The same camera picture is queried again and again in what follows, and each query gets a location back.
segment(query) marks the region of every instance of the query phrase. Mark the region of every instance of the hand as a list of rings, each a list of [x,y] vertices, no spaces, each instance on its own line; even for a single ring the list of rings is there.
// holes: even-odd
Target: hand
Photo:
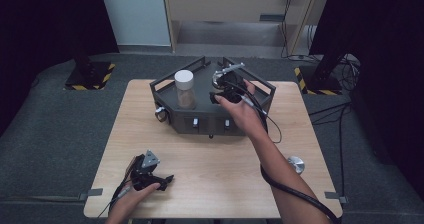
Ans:
[[[247,86],[247,91],[253,95],[255,93],[255,86],[246,80],[244,80],[244,83]],[[239,103],[232,103],[225,99],[225,97],[218,95],[215,95],[215,99],[230,113],[236,125],[244,131],[246,135],[249,136],[251,133],[258,131],[258,128],[259,130],[264,129],[257,111],[243,100]]]
[[[127,172],[129,168],[132,166],[135,158],[132,159],[130,164],[127,167]],[[128,182],[122,187],[124,190],[127,187],[130,187],[130,190],[127,194],[125,194],[121,199],[116,201],[112,210],[109,212],[109,216],[106,220],[106,223],[122,223],[128,216],[135,210],[138,203],[144,200],[147,196],[153,193],[156,189],[160,187],[160,183],[153,183],[150,186],[147,186],[143,190],[136,191],[132,186],[130,177],[127,177]]]

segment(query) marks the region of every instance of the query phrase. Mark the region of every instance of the yellow and black tape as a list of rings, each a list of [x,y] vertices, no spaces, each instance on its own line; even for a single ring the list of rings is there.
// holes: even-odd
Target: yellow and black tape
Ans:
[[[294,72],[296,73],[297,81],[299,82],[300,90],[303,94],[311,95],[342,95],[340,90],[310,90],[308,89],[305,80],[303,79],[302,73],[299,68],[295,68]]]
[[[109,81],[110,76],[112,75],[112,71],[115,68],[115,64],[110,64],[107,72],[105,73],[105,76],[103,77],[103,81],[100,84],[97,85],[65,85],[66,90],[102,90],[105,86],[107,81]]]

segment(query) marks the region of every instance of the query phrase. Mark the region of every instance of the gray carpet floor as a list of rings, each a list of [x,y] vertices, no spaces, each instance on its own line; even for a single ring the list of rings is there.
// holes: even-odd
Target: gray carpet floor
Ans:
[[[63,90],[74,68],[55,65],[34,81],[28,98],[0,137],[0,196],[77,197],[91,188],[126,86],[156,79],[197,57],[105,54],[92,60],[116,64],[104,90]],[[208,58],[218,61],[221,58]],[[294,68],[314,65],[285,59],[233,58],[270,81],[297,82]],[[340,76],[341,68],[335,75]],[[309,113],[350,101],[339,96],[303,95]],[[311,116],[311,121],[328,114]],[[323,121],[337,119],[339,112]],[[338,122],[315,125],[336,190],[342,190]],[[354,110],[342,121],[345,194],[343,223],[424,223],[424,204],[396,166],[373,154]],[[83,215],[84,203],[0,199],[0,223],[97,223]]]

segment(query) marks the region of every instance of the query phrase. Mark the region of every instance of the jar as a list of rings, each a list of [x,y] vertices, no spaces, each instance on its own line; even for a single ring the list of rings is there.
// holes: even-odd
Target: jar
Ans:
[[[193,77],[193,73],[189,70],[181,70],[174,75],[175,85],[177,86],[178,106],[183,109],[194,109],[196,107]]]

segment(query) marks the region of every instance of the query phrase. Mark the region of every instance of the finger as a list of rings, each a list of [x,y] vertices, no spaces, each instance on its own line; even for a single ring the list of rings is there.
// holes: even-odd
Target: finger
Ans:
[[[219,95],[215,95],[215,100],[225,109],[229,109],[231,102],[228,101],[225,97],[223,96],[219,96]]]
[[[153,183],[146,188],[144,188],[141,191],[136,192],[137,199],[139,201],[142,201],[144,198],[146,198],[148,195],[152,194],[154,191],[156,191],[160,187],[160,183]]]
[[[245,79],[244,84],[246,84],[248,92],[250,92],[251,94],[255,94],[255,85],[253,85],[253,83]]]

